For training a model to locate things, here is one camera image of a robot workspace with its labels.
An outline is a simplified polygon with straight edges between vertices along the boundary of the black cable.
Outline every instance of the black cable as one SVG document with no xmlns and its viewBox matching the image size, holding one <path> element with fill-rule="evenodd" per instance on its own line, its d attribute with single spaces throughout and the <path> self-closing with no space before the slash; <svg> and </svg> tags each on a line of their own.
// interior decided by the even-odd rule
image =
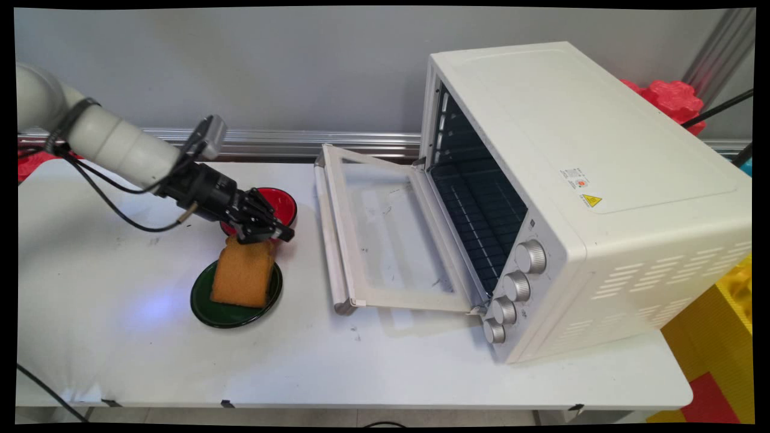
<svg viewBox="0 0 770 433">
<path fill-rule="evenodd" d="M 76 103 L 75 106 L 73 106 L 67 112 L 64 118 L 59 121 L 59 124 L 56 125 L 56 127 L 51 131 L 48 138 L 45 139 L 45 144 L 43 145 L 45 151 L 54 154 L 56 141 L 59 140 L 59 137 L 64 136 L 72 128 L 72 125 L 77 122 L 78 118 L 91 106 L 101 105 L 93 98 L 85 98 Z"/>
<path fill-rule="evenodd" d="M 203 127 L 207 126 L 205 122 L 201 122 L 198 124 L 198 126 L 192 131 L 192 134 L 187 138 L 185 141 L 185 144 L 182 146 L 182 149 L 179 151 L 179 157 L 177 157 L 176 161 L 174 162 L 174 166 L 169 171 L 169 174 L 162 177 L 160 180 L 157 180 L 153 184 L 147 186 L 146 188 L 143 188 L 141 190 L 132 190 L 131 188 L 126 188 L 125 186 L 115 182 L 114 180 L 108 178 L 103 173 L 99 172 L 98 170 L 92 168 L 91 166 L 88 166 L 84 163 L 82 163 L 79 160 L 75 160 L 81 167 L 84 169 L 90 171 L 91 173 L 97 175 L 105 182 L 109 183 L 110 185 L 114 186 L 118 190 L 123 191 L 124 193 L 129 194 L 144 194 L 148 193 L 149 191 L 154 190 L 158 185 L 161 185 L 162 183 L 166 182 L 168 179 L 171 178 L 171 176 L 174 176 L 178 172 L 182 171 L 182 169 L 186 168 L 188 165 L 190 165 L 192 162 L 195 161 L 195 159 L 198 157 L 198 155 L 203 152 L 203 150 L 206 148 L 206 142 L 203 141 L 201 138 L 203 137 Z M 195 150 L 193 150 L 192 155 L 188 156 L 187 153 L 189 150 L 195 146 Z"/>
<path fill-rule="evenodd" d="M 741 93 L 740 95 L 736 96 L 735 98 L 730 99 L 728 101 L 724 101 L 723 103 L 721 103 L 718 106 L 716 106 L 716 107 L 714 107 L 714 108 L 712 108 L 712 109 L 702 113 L 701 115 L 693 117 L 692 119 L 688 120 L 687 122 L 682 123 L 681 126 L 683 128 L 685 128 L 685 129 L 687 129 L 690 126 L 695 125 L 696 123 L 700 123 L 700 122 L 708 119 L 709 117 L 713 116 L 714 114 L 718 114 L 720 112 L 723 112 L 726 109 L 732 107 L 733 105 L 735 105 L 735 104 L 737 104 L 737 103 L 739 103 L 741 101 L 744 101 L 744 100 L 746 100 L 748 98 L 751 98 L 753 95 L 754 95 L 754 88 L 752 87 L 751 89 Z"/>
<path fill-rule="evenodd" d="M 748 144 L 748 146 L 744 147 L 743 150 L 738 153 L 738 155 L 733 158 L 732 163 L 738 168 L 741 168 L 743 164 L 746 163 L 749 159 L 752 157 L 752 146 L 754 145 L 754 142 Z"/>
<path fill-rule="evenodd" d="M 48 385 L 44 384 L 43 381 L 37 378 L 34 374 L 30 373 L 29 370 L 22 367 L 18 362 L 16 363 L 16 369 L 24 373 L 28 378 L 32 379 L 33 382 L 38 384 L 40 388 L 43 388 L 45 392 L 49 393 L 51 397 L 53 397 L 56 401 L 59 402 L 59 404 L 69 411 L 69 413 L 72 414 L 75 418 L 79 419 L 81 422 L 89 422 L 88 419 L 86 419 L 83 415 L 81 415 L 79 412 L 77 412 L 75 409 L 72 408 L 69 404 L 67 404 L 66 401 L 62 400 L 61 397 L 59 397 L 58 394 L 56 394 L 51 388 L 49 388 Z"/>
<path fill-rule="evenodd" d="M 373 423 L 371 423 L 371 424 L 369 424 L 369 425 L 364 425 L 364 426 L 363 426 L 363 428 L 374 427 L 375 425 L 395 425 L 396 427 L 403 427 L 403 428 L 406 428 L 406 427 L 407 427 L 406 425 L 401 425 L 401 424 L 399 424 L 399 423 L 397 423 L 397 422 L 392 422 L 392 421 L 378 421 L 378 422 L 373 422 Z"/>
<path fill-rule="evenodd" d="M 18 156 L 19 159 L 24 159 L 27 156 L 35 155 L 36 153 L 42 152 L 43 146 L 34 146 L 31 144 L 22 144 L 17 148 L 17 150 L 26 150 L 26 152 L 22 152 L 21 155 Z"/>
<path fill-rule="evenodd" d="M 154 228 L 154 227 L 145 227 L 142 224 L 135 222 L 131 218 L 128 218 L 123 212 L 120 211 L 120 209 L 118 209 L 117 206 L 115 206 L 115 204 L 112 201 L 110 201 L 110 199 L 107 198 L 104 192 L 98 186 L 96 186 L 96 183 L 94 183 L 93 179 L 91 179 L 91 177 L 85 171 L 83 171 L 82 168 L 80 168 L 80 165 L 77 163 L 77 159 L 74 156 L 72 156 L 70 153 L 63 153 L 61 157 L 68 163 L 72 164 L 72 166 L 75 167 L 75 170 L 78 170 L 78 172 L 85 178 L 85 180 L 89 183 L 89 185 L 91 185 L 91 188 L 93 188 L 94 191 L 96 191 L 96 193 L 99 194 L 99 196 L 102 198 L 102 200 L 104 200 L 104 202 L 107 203 L 107 206 L 111 207 L 112 210 L 114 210 L 115 213 L 118 214 L 118 217 L 123 218 L 125 222 L 131 224 L 137 229 L 144 230 L 145 232 L 150 232 L 150 233 L 160 233 L 160 232 L 165 232 L 167 230 L 171 230 L 172 228 L 182 223 L 181 221 L 176 220 L 173 223 L 169 224 L 168 226 Z"/>
<path fill-rule="evenodd" d="M 202 151 L 203 151 L 203 148 L 201 148 L 201 147 L 199 146 L 199 148 L 198 148 L 198 149 L 197 149 L 197 150 L 196 150 L 196 151 L 195 151 L 195 152 L 194 152 L 194 153 L 193 153 L 193 154 L 192 154 L 190 157 L 186 157 L 186 158 L 184 159 L 184 161 L 182 161 L 182 163 L 178 163 L 178 164 L 176 164 L 176 165 L 174 166 L 174 168 L 172 168 L 172 169 L 171 169 L 171 171 L 169 172 L 169 174 L 165 175 L 165 176 L 164 176 L 164 177 L 162 177 L 160 180 L 158 180 L 158 181 L 154 182 L 153 184 L 151 184 L 150 186 L 147 186 L 146 188 L 144 188 L 144 189 L 142 189 L 142 190 L 132 190 L 131 188 L 126 188 L 125 186 L 121 185 L 120 183 L 117 183 L 116 181 L 114 181 L 114 180 L 112 180 L 112 179 L 108 178 L 108 177 L 107 177 L 107 176 L 106 176 L 104 173 L 101 173 L 101 172 L 99 172 L 98 170 L 94 169 L 93 167 L 91 167 L 91 166 L 89 166 L 89 165 L 86 165 L 86 164 L 84 164 L 84 163 L 83 163 L 82 161 L 80 161 L 79 159 L 75 159 L 75 161 L 77 162 L 77 164 L 78 164 L 79 166 L 81 166 L 81 167 L 83 167 L 84 169 L 86 169 L 86 170 L 90 171 L 91 173 L 94 173 L 94 174 L 95 174 L 95 175 L 97 175 L 99 178 L 101 178 L 101 179 L 102 179 L 102 180 L 104 180 L 105 182 L 109 183 L 110 185 L 114 186 L 114 187 L 115 187 L 115 188 L 117 188 L 118 190 L 121 190 L 121 191 L 123 191 L 123 192 L 125 192 L 125 193 L 130 193 L 130 194 L 144 194 L 144 193 L 148 193 L 149 191 L 152 191 L 152 190 L 154 190 L 154 189 L 155 189 L 155 188 L 156 188 L 158 185 L 160 185 L 161 183 L 163 183 L 163 182 L 167 181 L 167 180 L 168 180 L 168 179 L 169 179 L 171 176 L 173 176 L 173 175 L 177 174 L 178 172 L 182 171 L 182 169 L 186 168 L 186 167 L 187 167 L 188 165 L 190 165 L 190 164 L 191 164 L 193 161 L 195 161 L 195 158 L 197 158 L 197 157 L 198 157 L 198 155 L 199 155 L 199 154 L 200 154 Z"/>
</svg>

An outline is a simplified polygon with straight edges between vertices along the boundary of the green plate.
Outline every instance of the green plate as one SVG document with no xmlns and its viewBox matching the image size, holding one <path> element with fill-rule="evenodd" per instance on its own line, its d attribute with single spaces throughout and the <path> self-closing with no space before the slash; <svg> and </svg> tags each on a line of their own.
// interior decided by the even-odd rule
<svg viewBox="0 0 770 433">
<path fill-rule="evenodd" d="M 273 265 L 273 273 L 270 275 L 270 283 L 267 288 L 269 300 L 266 307 L 250 308 L 211 301 L 211 290 L 212 285 L 214 285 L 214 274 L 218 262 L 219 260 L 211 263 L 200 273 L 190 292 L 190 307 L 199 321 L 209 326 L 221 328 L 243 326 L 262 317 L 278 301 L 283 286 L 283 275 L 277 264 Z"/>
</svg>

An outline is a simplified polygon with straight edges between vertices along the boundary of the toaster oven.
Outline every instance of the toaster oven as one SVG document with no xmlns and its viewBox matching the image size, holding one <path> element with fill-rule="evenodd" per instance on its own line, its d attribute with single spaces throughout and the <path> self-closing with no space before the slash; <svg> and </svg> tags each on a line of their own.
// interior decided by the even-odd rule
<svg viewBox="0 0 770 433">
<path fill-rule="evenodd" d="M 324 145 L 333 307 L 474 314 L 501 362 L 659 329 L 752 248 L 752 181 L 566 42 L 430 56 L 420 158 Z"/>
</svg>

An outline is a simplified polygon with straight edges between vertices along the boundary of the black cord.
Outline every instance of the black cord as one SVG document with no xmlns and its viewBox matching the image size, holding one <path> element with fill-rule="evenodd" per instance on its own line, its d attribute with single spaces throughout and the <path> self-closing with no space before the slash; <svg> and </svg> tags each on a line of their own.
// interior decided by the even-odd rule
<svg viewBox="0 0 770 433">
<path fill-rule="evenodd" d="M 35 155 L 36 153 L 42 152 L 43 146 L 22 145 L 18 147 L 18 150 L 26 150 L 26 152 L 23 152 L 21 155 L 18 156 L 19 159 L 24 159 L 27 156 L 32 156 L 32 155 Z"/>
<path fill-rule="evenodd" d="M 56 141 L 59 140 L 59 137 L 64 136 L 67 132 L 69 132 L 69 130 L 72 128 L 72 125 L 75 125 L 75 122 L 77 122 L 78 118 L 91 106 L 100 106 L 100 104 L 93 98 L 85 98 L 76 103 L 75 106 L 73 106 L 67 112 L 59 124 L 56 125 L 54 130 L 51 131 L 48 138 L 45 139 L 45 144 L 43 145 L 45 151 L 51 153 L 52 155 L 55 154 L 54 150 L 56 148 Z"/>
<path fill-rule="evenodd" d="M 28 378 L 32 379 L 33 382 L 38 384 L 40 388 L 43 388 L 45 392 L 49 393 L 51 397 L 53 397 L 56 401 L 59 402 L 59 404 L 69 411 L 69 413 L 72 414 L 75 418 L 79 419 L 81 422 L 89 422 L 88 419 L 86 419 L 83 415 L 81 415 L 79 412 L 77 412 L 75 409 L 72 408 L 69 404 L 67 404 L 66 401 L 62 400 L 61 397 L 59 397 L 58 394 L 56 394 L 51 388 L 49 388 L 48 385 L 44 384 L 43 381 L 37 378 L 34 374 L 30 373 L 29 370 L 22 367 L 18 362 L 16 363 L 16 369 L 24 373 Z"/>
<path fill-rule="evenodd" d="M 746 163 L 751 157 L 752 157 L 752 146 L 754 145 L 754 142 L 748 144 L 748 146 L 744 147 L 743 150 L 738 153 L 738 155 L 732 160 L 733 165 L 735 165 L 738 168 L 741 168 L 743 164 Z"/>
<path fill-rule="evenodd" d="M 732 107 L 733 105 L 746 100 L 748 98 L 751 98 L 754 95 L 754 88 L 741 93 L 740 95 L 736 96 L 733 99 L 730 99 L 729 101 L 724 101 L 723 103 L 719 104 L 718 106 L 702 113 L 700 116 L 693 117 L 692 119 L 688 120 L 685 123 L 682 123 L 681 126 L 685 129 L 689 128 L 690 126 L 695 125 L 696 123 L 700 123 L 709 117 L 713 116 L 714 114 L 718 114 L 720 112 L 725 111 L 726 109 Z"/>
<path fill-rule="evenodd" d="M 363 428 L 374 427 L 375 425 L 395 425 L 396 427 L 403 427 L 403 428 L 407 427 L 406 425 L 401 425 L 401 424 L 399 424 L 397 422 L 379 421 L 379 422 L 373 422 L 373 423 L 371 423 L 369 425 L 364 425 Z"/>
<path fill-rule="evenodd" d="M 102 200 L 104 200 L 104 202 L 107 203 L 107 206 L 111 207 L 112 210 L 114 210 L 115 213 L 118 214 L 118 217 L 123 218 L 125 222 L 131 224 L 137 229 L 144 230 L 145 232 L 150 232 L 150 233 L 160 233 L 160 232 L 165 232 L 167 230 L 171 230 L 172 228 L 182 223 L 181 221 L 176 220 L 173 223 L 169 224 L 168 226 L 154 228 L 154 227 L 145 227 L 142 224 L 135 222 L 131 218 L 128 218 L 123 212 L 120 211 L 120 209 L 118 209 L 117 206 L 115 206 L 115 204 L 112 201 L 110 201 L 110 199 L 107 198 L 104 192 L 98 186 L 96 186 L 96 183 L 94 183 L 93 179 L 91 179 L 88 173 L 86 173 L 85 171 L 83 171 L 82 168 L 80 168 L 80 165 L 78 164 L 78 160 L 74 156 L 72 156 L 69 152 L 67 152 L 67 153 L 62 153 L 61 157 L 62 159 L 70 163 L 73 167 L 75 167 L 75 170 L 78 170 L 78 172 L 85 178 L 85 180 L 89 183 L 89 185 L 91 185 L 91 188 L 93 188 L 94 191 L 96 191 L 96 193 L 99 194 L 99 196 L 102 198 Z"/>
<path fill-rule="evenodd" d="M 84 168 L 84 169 L 86 169 L 86 170 L 90 171 L 91 173 L 94 173 L 94 174 L 95 174 L 95 175 L 97 175 L 99 178 L 101 178 L 101 179 L 102 179 L 102 180 L 104 180 L 105 182 L 109 183 L 110 185 L 114 186 L 114 187 L 115 187 L 115 188 L 117 188 L 118 190 L 121 190 L 121 191 L 123 191 L 123 192 L 125 192 L 125 193 L 130 193 L 130 194 L 144 194 L 144 193 L 148 193 L 149 191 L 152 191 L 152 190 L 154 190 L 154 189 L 155 189 L 155 188 L 156 188 L 158 185 L 160 185 L 161 183 L 163 183 L 163 182 L 167 181 L 167 180 L 168 180 L 168 179 L 169 179 L 171 176 L 174 176 L 174 175 L 175 175 L 175 174 L 177 174 L 178 172 L 182 171 L 182 169 L 184 169 L 184 168 L 186 168 L 187 166 L 189 166 L 189 165 L 190 165 L 190 164 L 191 164 L 191 163 L 192 163 L 192 162 L 195 160 L 195 158 L 197 158 L 197 157 L 198 157 L 198 155 L 199 155 L 199 154 L 200 154 L 200 153 L 203 151 L 203 147 L 204 147 L 204 146 L 200 146 L 200 144 L 204 144 L 204 142 L 203 142 L 203 141 L 200 141 L 200 142 L 199 142 L 199 148 L 198 148 L 198 149 L 197 149 L 197 150 L 196 150 L 196 151 L 195 151 L 195 152 L 194 152 L 194 153 L 193 153 L 193 154 L 192 154 L 190 157 L 185 157 L 185 159 L 184 159 L 184 161 L 182 161 L 182 163 L 177 163 L 177 164 L 174 166 L 174 168 L 173 168 L 173 169 L 171 169 L 171 171 L 169 172 L 169 174 L 165 175 L 163 178 L 161 178 L 161 179 L 160 179 L 160 180 L 158 180 L 157 182 L 154 182 L 152 185 L 150 185 L 150 186 L 147 186 L 146 188 L 144 188 L 144 189 L 142 189 L 142 190 L 132 190 L 131 188 L 126 188 L 125 186 L 121 185 L 120 183 L 117 183 L 116 181 L 114 181 L 114 180 L 112 180 L 112 179 L 108 178 L 108 177 L 107 177 L 107 176 L 106 176 L 104 173 L 101 173 L 101 172 L 99 172 L 98 170 L 94 169 L 93 167 L 91 167 L 91 166 L 89 166 L 89 165 L 86 165 L 86 164 L 84 164 L 84 163 L 83 163 L 82 161 L 80 161 L 79 159 L 75 159 L 75 161 L 76 161 L 76 163 L 77 163 L 79 166 L 81 166 L 82 168 Z"/>
</svg>

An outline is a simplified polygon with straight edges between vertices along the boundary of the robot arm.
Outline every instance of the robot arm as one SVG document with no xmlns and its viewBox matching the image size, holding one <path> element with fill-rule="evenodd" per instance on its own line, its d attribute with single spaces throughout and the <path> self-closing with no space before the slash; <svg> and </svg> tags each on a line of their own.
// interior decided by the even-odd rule
<svg viewBox="0 0 770 433">
<path fill-rule="evenodd" d="M 33 126 L 53 131 L 83 99 L 46 71 L 16 64 L 17 132 Z M 219 153 L 225 131 L 218 116 L 209 116 L 196 128 L 196 143 L 205 145 L 201 152 L 207 159 Z M 75 153 L 129 182 L 143 189 L 157 184 L 152 189 L 155 195 L 170 196 L 205 220 L 228 223 L 236 229 L 240 243 L 269 238 L 288 241 L 294 235 L 275 218 L 270 203 L 256 188 L 239 190 L 234 180 L 220 172 L 184 161 L 190 156 L 99 105 L 88 106 L 63 138 Z"/>
</svg>

